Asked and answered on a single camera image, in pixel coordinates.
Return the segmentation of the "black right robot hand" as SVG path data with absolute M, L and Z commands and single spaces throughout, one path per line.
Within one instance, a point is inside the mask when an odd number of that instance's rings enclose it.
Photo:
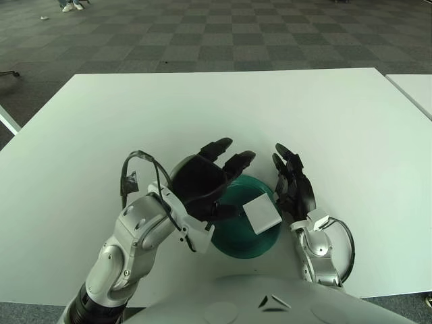
M 311 182 L 303 172 L 301 158 L 280 143 L 275 149 L 277 153 L 272 154 L 272 160 L 278 172 L 276 205 L 294 221 L 305 220 L 307 214 L 316 209 L 316 201 Z

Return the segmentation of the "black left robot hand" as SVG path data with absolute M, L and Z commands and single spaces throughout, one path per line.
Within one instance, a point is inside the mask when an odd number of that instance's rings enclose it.
M 227 187 L 249 167 L 256 153 L 237 153 L 223 167 L 219 167 L 215 164 L 216 160 L 232 142 L 231 138 L 222 138 L 208 143 L 197 154 L 186 157 L 176 165 L 171 173 L 170 190 L 188 214 L 199 221 L 223 221 L 238 214 L 238 207 L 220 200 Z

